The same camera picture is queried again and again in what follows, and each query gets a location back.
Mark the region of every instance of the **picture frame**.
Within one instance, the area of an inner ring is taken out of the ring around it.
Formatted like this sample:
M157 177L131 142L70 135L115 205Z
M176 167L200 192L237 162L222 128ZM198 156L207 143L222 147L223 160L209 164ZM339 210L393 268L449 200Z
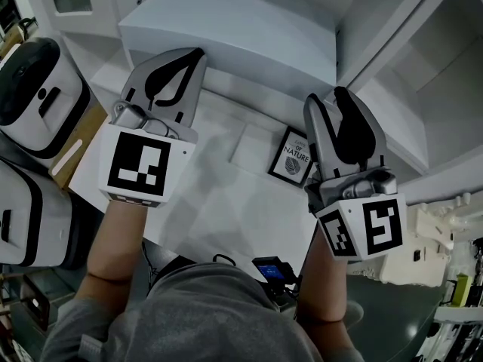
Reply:
M307 135L288 126L267 173L297 188L302 188L310 174L312 164Z

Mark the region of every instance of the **yellow object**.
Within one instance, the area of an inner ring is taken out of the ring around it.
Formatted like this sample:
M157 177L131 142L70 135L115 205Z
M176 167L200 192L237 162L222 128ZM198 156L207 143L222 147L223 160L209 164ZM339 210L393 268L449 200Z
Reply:
M452 307L464 307L466 300L468 299L469 289L473 282L471 276L465 274L459 274L456 289L454 290L453 299L451 300Z

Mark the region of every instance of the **white machine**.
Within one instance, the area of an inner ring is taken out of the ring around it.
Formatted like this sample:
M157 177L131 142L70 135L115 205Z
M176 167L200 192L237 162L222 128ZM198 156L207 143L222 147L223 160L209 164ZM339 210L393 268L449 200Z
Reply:
M49 38L19 46L0 82L0 130L49 167L88 107L89 87Z
M0 158L0 262L69 268L78 250L78 223L68 193Z

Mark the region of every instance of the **black lid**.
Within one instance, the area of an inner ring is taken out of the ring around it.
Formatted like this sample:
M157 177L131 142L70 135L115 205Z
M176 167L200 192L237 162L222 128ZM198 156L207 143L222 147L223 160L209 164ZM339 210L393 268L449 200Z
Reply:
M23 43L0 70L0 125L13 124L51 74L60 57L49 38Z

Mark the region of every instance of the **gray t-shirt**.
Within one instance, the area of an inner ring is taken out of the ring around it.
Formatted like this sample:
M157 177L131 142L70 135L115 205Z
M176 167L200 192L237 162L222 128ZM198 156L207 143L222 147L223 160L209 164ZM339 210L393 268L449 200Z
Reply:
M191 265L162 278L116 318L92 299L62 307L42 361L321 361L302 327L230 265ZM355 349L325 362L362 362Z

